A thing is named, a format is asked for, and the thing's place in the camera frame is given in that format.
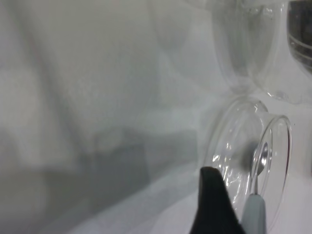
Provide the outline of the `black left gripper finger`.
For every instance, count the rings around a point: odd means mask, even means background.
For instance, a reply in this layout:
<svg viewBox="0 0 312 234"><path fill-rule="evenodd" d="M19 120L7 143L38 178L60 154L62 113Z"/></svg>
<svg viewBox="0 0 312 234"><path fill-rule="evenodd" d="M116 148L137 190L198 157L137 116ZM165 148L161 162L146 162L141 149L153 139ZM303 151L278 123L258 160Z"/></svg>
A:
<svg viewBox="0 0 312 234"><path fill-rule="evenodd" d="M243 234L220 171L202 167L199 173L198 207L193 234Z"/></svg>

